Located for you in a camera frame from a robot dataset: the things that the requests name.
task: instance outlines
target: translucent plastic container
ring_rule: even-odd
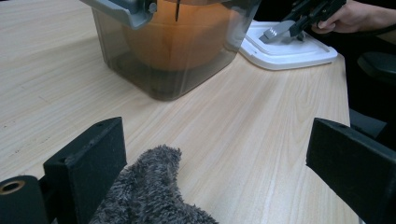
[[[92,7],[106,64],[152,98],[171,101],[234,59],[261,0],[142,0],[137,9],[81,1]]]

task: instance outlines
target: gray fuzzy sock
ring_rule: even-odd
[[[99,205],[96,223],[218,223],[183,202],[177,187],[180,149],[159,146],[124,169]]]

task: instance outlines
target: white plastic tray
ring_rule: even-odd
[[[337,57],[337,51],[324,45],[311,35],[305,39],[281,36],[271,43],[264,44],[260,36],[278,22],[253,21],[239,50],[252,63],[271,70],[282,70],[331,63]]]

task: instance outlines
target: wooden table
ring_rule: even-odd
[[[122,117],[130,164],[182,151],[178,186],[220,223],[358,223],[307,166],[314,117],[349,124],[344,58],[269,71],[241,55],[174,102],[150,99],[103,62],[77,0],[0,3],[0,180],[42,163],[88,127]]]

